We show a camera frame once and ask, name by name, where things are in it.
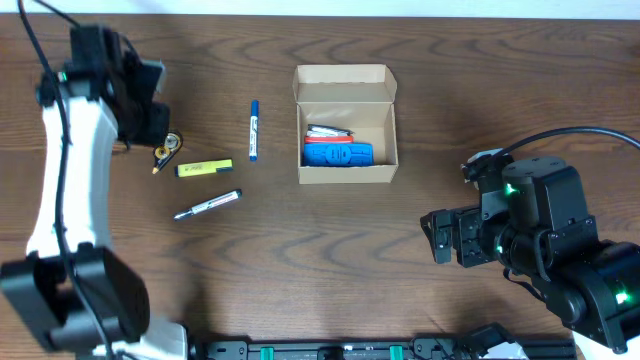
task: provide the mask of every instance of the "wood grain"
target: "wood grain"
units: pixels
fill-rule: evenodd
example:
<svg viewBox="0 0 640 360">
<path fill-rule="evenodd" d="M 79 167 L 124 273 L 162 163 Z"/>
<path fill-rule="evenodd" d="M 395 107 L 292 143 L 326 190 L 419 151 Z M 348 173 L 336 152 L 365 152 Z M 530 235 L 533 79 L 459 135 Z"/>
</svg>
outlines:
<svg viewBox="0 0 640 360">
<path fill-rule="evenodd" d="M 31 17 L 54 65 L 58 19 Z M 81 16 L 121 31 L 168 68 L 160 99 L 185 136 L 176 163 L 232 157 L 228 174 L 151 176 L 148 149 L 113 158 L 110 228 L 156 313 L 199 333 L 256 340 L 410 337 L 498 321 L 517 335 L 568 336 L 495 264 L 438 265 L 418 219 L 477 201 L 459 164 L 560 126 L 640 136 L 640 23 L 484 19 Z M 298 64 L 384 63 L 395 74 L 400 168 L 391 184 L 297 184 Z M 14 15 L 0 15 L 0 260 L 23 256 L 35 224 L 45 132 L 41 68 Z M 260 160 L 247 159 L 249 103 L 261 101 Z M 640 241 L 638 154 L 605 137 L 540 141 L 581 172 L 603 238 Z M 174 223 L 241 188 L 244 198 Z M 45 358 L 0 297 L 0 358 Z"/>
</svg>

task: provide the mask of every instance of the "white marker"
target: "white marker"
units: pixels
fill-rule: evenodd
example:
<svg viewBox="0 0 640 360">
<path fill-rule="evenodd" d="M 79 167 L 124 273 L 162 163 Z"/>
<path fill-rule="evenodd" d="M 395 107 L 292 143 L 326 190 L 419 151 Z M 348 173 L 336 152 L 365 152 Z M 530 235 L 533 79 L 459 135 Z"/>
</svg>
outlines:
<svg viewBox="0 0 640 360">
<path fill-rule="evenodd" d="M 207 211 L 207 210 L 213 209 L 214 207 L 220 206 L 222 204 L 226 204 L 230 201 L 240 199 L 241 196 L 242 196 L 242 191 L 234 190 L 230 193 L 218 196 L 215 199 L 211 199 L 209 201 L 203 202 L 202 204 L 198 204 L 190 208 L 189 210 L 179 212 L 173 217 L 173 220 L 179 221 L 179 220 L 186 219 L 188 217 L 192 217 L 193 215 L 199 214 L 203 211 Z"/>
</svg>

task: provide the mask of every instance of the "yellow highlighter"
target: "yellow highlighter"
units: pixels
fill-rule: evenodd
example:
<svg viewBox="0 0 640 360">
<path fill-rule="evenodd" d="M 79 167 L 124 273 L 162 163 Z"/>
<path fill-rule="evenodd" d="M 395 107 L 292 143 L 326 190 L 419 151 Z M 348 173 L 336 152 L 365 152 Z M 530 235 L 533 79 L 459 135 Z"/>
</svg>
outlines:
<svg viewBox="0 0 640 360">
<path fill-rule="evenodd" d="M 231 170 L 233 170 L 233 162 L 231 161 L 231 159 L 205 161 L 201 163 L 183 164 L 176 166 L 176 177 L 215 174 Z"/>
</svg>

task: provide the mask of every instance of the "blue marker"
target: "blue marker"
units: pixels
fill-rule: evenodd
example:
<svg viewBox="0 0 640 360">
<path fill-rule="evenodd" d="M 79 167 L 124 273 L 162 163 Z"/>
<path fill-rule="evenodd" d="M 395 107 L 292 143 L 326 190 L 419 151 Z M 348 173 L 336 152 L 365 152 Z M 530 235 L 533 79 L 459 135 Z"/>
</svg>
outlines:
<svg viewBox="0 0 640 360">
<path fill-rule="evenodd" d="M 251 102 L 251 127 L 249 129 L 249 160 L 258 160 L 258 100 Z"/>
</svg>

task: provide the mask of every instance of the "green led light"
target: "green led light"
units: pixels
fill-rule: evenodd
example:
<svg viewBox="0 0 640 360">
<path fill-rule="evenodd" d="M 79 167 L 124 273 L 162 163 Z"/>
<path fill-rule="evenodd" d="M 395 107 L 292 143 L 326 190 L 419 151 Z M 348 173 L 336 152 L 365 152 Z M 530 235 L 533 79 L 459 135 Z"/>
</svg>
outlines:
<svg viewBox="0 0 640 360">
<path fill-rule="evenodd" d="M 389 346 L 389 351 L 391 353 L 391 360 L 404 360 L 404 354 L 401 345 Z"/>
<path fill-rule="evenodd" d="M 260 360 L 273 360 L 275 358 L 274 354 L 275 354 L 275 350 L 272 347 L 261 348 Z"/>
<path fill-rule="evenodd" d="M 630 297 L 627 293 L 616 294 L 616 301 L 618 302 L 618 305 L 622 304 L 625 301 L 629 301 L 629 299 Z"/>
<path fill-rule="evenodd" d="M 511 184 L 507 184 L 506 188 L 507 196 L 513 194 L 514 192 L 519 192 L 518 189 L 514 189 Z"/>
</svg>

